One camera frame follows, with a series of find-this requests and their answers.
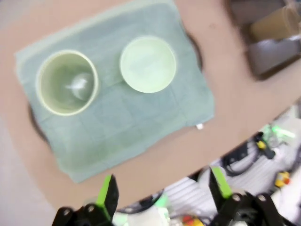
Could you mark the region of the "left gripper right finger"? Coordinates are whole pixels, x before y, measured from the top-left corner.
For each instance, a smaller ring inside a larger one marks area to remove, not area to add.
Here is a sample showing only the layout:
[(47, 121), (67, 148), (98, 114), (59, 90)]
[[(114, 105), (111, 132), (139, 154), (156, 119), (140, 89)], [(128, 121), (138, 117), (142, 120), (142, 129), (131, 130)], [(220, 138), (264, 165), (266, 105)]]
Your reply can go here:
[(217, 209), (211, 226), (288, 226), (267, 193), (254, 196), (232, 191), (220, 167), (210, 168), (209, 188)]

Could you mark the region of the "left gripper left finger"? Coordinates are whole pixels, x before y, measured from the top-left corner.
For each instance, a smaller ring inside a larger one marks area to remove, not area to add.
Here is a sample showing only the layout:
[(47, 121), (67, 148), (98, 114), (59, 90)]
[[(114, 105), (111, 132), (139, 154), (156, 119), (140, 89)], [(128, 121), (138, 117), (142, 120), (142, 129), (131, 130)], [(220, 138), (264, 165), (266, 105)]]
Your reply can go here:
[(119, 189), (113, 174), (108, 175), (95, 202), (90, 202), (78, 210), (61, 207), (54, 218), (55, 226), (112, 226), (117, 210)]

